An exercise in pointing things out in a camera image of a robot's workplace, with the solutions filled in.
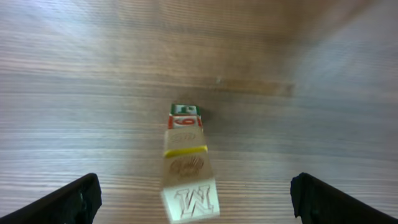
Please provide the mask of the cream block yellow side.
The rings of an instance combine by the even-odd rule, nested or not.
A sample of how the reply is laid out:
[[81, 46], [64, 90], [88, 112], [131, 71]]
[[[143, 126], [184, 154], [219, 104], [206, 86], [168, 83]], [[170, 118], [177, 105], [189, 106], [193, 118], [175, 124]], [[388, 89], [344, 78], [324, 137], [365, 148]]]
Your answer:
[[197, 105], [171, 104], [170, 115], [172, 115], [172, 116], [185, 116], [185, 115], [201, 116], [201, 111]]

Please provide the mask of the white patterned block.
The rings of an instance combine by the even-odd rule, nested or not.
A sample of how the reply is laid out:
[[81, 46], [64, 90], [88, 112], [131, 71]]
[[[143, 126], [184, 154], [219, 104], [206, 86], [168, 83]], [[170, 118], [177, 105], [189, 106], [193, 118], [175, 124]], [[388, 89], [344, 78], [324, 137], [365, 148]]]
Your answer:
[[164, 187], [160, 195], [170, 223], [188, 223], [220, 215], [215, 179]]

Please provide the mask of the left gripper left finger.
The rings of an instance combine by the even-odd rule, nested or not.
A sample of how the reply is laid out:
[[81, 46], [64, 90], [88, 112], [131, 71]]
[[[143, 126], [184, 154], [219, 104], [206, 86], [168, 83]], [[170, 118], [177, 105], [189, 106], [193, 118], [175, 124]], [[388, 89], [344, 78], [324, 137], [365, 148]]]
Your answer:
[[89, 173], [1, 218], [1, 224], [92, 224], [102, 205], [98, 176]]

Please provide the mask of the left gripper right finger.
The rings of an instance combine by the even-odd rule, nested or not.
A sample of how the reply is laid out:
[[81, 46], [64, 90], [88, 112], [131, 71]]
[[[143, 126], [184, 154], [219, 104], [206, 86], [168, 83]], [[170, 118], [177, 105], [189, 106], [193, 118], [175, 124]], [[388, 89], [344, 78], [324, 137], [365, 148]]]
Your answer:
[[397, 224], [397, 219], [302, 172], [290, 182], [294, 216], [303, 224]]

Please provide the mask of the yellow top block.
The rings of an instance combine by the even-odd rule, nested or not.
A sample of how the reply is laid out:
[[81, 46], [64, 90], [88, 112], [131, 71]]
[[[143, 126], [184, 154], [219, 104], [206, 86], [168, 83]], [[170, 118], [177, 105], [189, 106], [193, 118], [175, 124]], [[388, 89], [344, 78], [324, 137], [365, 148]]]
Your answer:
[[201, 127], [169, 129], [164, 140], [164, 157], [208, 151]]

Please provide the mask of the white block blue base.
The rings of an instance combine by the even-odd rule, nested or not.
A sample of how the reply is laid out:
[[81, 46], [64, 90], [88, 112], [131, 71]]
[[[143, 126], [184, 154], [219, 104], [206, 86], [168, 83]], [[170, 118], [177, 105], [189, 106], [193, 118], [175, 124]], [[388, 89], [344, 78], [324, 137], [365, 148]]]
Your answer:
[[189, 128], [194, 126], [203, 128], [201, 118], [197, 115], [169, 116], [168, 129]]

